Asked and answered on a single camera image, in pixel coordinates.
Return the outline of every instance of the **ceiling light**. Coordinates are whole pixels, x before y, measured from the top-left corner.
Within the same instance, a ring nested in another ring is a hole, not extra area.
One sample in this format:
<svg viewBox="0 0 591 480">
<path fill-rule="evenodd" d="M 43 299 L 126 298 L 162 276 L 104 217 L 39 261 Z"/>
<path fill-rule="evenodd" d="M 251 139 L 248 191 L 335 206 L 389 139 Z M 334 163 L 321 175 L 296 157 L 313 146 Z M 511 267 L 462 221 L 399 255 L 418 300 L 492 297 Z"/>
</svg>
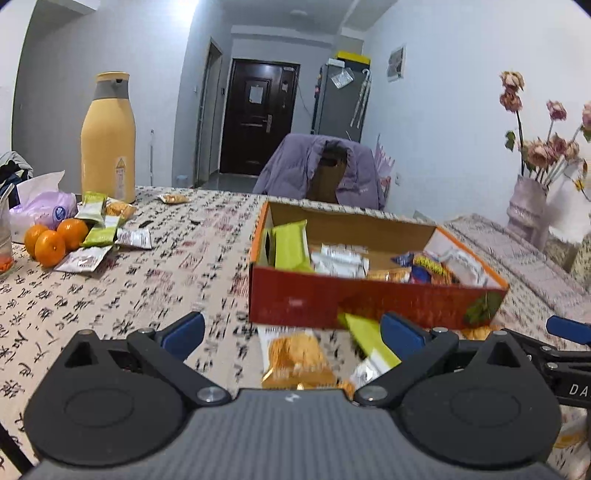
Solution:
<svg viewBox="0 0 591 480">
<path fill-rule="evenodd" d="M 292 10 L 290 15 L 292 17 L 306 18 L 308 16 L 308 12 L 304 10 Z"/>
</svg>

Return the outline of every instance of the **dark wooden door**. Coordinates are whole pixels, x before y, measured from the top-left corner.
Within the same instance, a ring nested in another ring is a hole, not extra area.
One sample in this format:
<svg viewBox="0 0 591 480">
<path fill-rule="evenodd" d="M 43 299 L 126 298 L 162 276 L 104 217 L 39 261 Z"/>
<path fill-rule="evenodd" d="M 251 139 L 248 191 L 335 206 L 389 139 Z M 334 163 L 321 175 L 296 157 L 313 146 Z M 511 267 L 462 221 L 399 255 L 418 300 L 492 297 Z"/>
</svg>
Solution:
<svg viewBox="0 0 591 480">
<path fill-rule="evenodd" d="M 234 60 L 220 172 L 258 175 L 291 131 L 299 65 Z"/>
</svg>

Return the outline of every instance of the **blue gripper pad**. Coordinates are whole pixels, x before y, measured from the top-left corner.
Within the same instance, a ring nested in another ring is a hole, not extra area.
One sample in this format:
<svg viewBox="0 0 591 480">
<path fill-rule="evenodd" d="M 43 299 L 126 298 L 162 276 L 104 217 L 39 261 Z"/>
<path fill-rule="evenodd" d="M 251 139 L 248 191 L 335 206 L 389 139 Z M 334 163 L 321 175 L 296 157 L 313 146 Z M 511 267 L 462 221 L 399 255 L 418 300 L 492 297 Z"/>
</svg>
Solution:
<svg viewBox="0 0 591 480">
<path fill-rule="evenodd" d="M 205 336 L 205 319 L 191 312 L 162 331 L 161 347 L 173 357 L 184 362 Z"/>
<path fill-rule="evenodd" d="M 409 320 L 393 312 L 385 313 L 380 320 L 382 341 L 403 362 L 429 341 L 429 334 Z"/>
<path fill-rule="evenodd" d="M 588 323 L 575 322 L 557 315 L 546 321 L 548 333 L 581 345 L 591 344 L 591 326 Z"/>
</svg>

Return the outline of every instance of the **open snack box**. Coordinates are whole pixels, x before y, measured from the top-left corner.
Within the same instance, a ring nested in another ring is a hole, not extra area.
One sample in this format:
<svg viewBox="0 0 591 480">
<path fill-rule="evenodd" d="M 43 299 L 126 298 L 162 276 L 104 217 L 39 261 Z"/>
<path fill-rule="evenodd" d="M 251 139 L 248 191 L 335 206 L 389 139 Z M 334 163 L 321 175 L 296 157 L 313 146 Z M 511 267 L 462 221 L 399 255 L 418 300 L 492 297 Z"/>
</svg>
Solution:
<svg viewBox="0 0 591 480">
<path fill-rule="evenodd" d="M 428 251 L 442 257 L 452 252 L 468 256 L 481 278 L 478 285 L 413 284 L 275 268 L 273 227 L 302 220 L 307 221 L 304 242 L 310 252 L 322 245 L 355 246 L 369 261 L 370 272 L 396 267 L 393 258 L 407 252 Z M 379 319 L 386 312 L 397 312 L 424 328 L 474 328 L 491 322 L 508 290 L 498 273 L 442 228 L 369 215 L 266 202 L 251 249 L 252 323 L 341 329 L 342 313 Z"/>
</svg>

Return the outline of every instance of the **pink flower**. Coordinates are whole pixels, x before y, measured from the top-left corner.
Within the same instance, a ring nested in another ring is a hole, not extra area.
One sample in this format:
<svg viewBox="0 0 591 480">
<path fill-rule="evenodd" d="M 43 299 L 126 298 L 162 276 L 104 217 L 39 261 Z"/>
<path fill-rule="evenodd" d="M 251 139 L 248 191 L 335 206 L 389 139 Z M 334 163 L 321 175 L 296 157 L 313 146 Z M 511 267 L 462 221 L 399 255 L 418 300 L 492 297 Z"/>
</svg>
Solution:
<svg viewBox="0 0 591 480">
<path fill-rule="evenodd" d="M 507 110 L 508 112 L 517 113 L 523 108 L 521 99 L 510 88 L 505 89 L 505 93 L 503 93 L 499 97 L 499 101 L 501 105 L 505 107 L 505 110 Z"/>
<path fill-rule="evenodd" d="M 548 111 L 550 112 L 550 118 L 552 120 L 566 120 L 566 109 L 560 102 L 553 102 L 548 100 L 546 103 Z"/>
<path fill-rule="evenodd" d="M 554 150 L 538 139 L 530 145 L 527 151 L 527 161 L 534 167 L 546 168 L 556 161 Z"/>
<path fill-rule="evenodd" d="M 560 138 L 558 134 L 552 135 L 552 138 L 548 141 L 548 146 L 552 149 L 552 152 L 554 152 L 554 158 L 556 160 L 566 154 L 568 147 L 566 140 Z"/>
<path fill-rule="evenodd" d="M 583 108 L 583 129 L 591 131 L 591 102 Z"/>
<path fill-rule="evenodd" d="M 515 93 L 523 90 L 525 87 L 525 82 L 519 72 L 503 72 L 501 73 L 501 81 L 503 82 L 503 87 Z"/>
<path fill-rule="evenodd" d="M 564 157 L 566 158 L 566 160 L 568 160 L 569 162 L 577 159 L 579 157 L 579 144 L 575 141 L 569 142 L 568 146 L 566 147 L 566 152 L 564 154 Z"/>
</svg>

